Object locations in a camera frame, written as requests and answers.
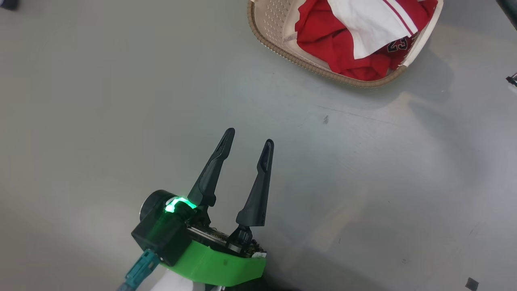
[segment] white cloth with red stripe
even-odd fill
[[[420,11],[411,1],[421,0],[328,0],[328,4],[352,34],[358,60],[423,28],[417,27]]]

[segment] brown braided rim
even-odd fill
[[[407,67],[406,66],[400,66],[397,70],[395,70],[394,72],[392,72],[391,74],[389,74],[388,76],[380,79],[380,80],[377,80],[377,81],[360,81],[360,80],[356,80],[356,79],[352,79],[352,78],[349,78],[349,77],[345,77],[343,75],[340,75],[340,74],[336,74],[332,71],[328,71],[328,70],[325,70],[325,69],[322,69],[320,67],[317,67],[309,62],[306,62],[302,59],[300,59],[299,57],[279,48],[278,46],[276,46],[274,43],[270,42],[269,40],[267,40],[267,38],[265,38],[260,32],[259,32],[259,29],[257,28],[256,26],[256,22],[255,22],[255,3],[253,1],[248,1],[248,22],[250,23],[250,28],[251,28],[251,31],[253,32],[253,34],[255,35],[255,37],[265,46],[267,46],[267,48],[269,48],[270,50],[272,50],[273,52],[281,55],[282,57],[288,59],[289,61],[297,64],[298,66],[301,66],[301,67],[304,67],[305,69],[309,70],[309,71],[312,71],[318,75],[321,75],[325,78],[328,78],[328,79],[331,79],[331,80],[336,80],[338,82],[341,82],[341,83],[345,83],[345,84],[348,84],[348,85],[352,85],[352,86],[356,86],[356,87],[361,87],[361,88],[373,88],[373,87],[379,87],[379,86],[382,86],[382,85],[386,85],[387,83],[395,80],[398,76],[400,76],[403,72],[406,71]]]

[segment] laundry basket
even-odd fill
[[[431,21],[416,36],[413,46],[397,70],[377,81],[361,81],[332,72],[327,63],[302,50],[293,40],[294,26],[300,18],[298,8],[304,2],[305,0],[250,0],[248,21],[251,31],[262,44],[289,61],[326,78],[362,88],[385,85],[406,71],[429,39],[444,4],[443,0],[438,0]]]

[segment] red stripe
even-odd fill
[[[400,14],[395,10],[395,8],[393,8],[393,6],[391,4],[389,4],[389,2],[387,0],[383,0],[384,3],[386,3],[386,5],[389,6],[389,8],[391,8],[391,10],[393,10],[393,12],[395,12],[395,14],[399,17],[400,21],[402,21],[402,23],[404,23],[404,26],[406,27],[407,31],[409,32],[409,34],[413,35],[413,32],[409,29],[409,26],[407,26],[406,22],[404,21],[404,19],[402,19],[402,17],[400,16]]]

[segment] glowing green led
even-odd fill
[[[188,201],[187,199],[185,199],[183,197],[176,197],[169,204],[167,204],[167,206],[165,206],[165,211],[167,211],[167,212],[174,212],[174,210],[176,210],[175,209],[176,203],[178,203],[179,201],[185,202],[192,209],[197,207],[196,205],[194,205],[193,203],[191,203],[190,201]]]

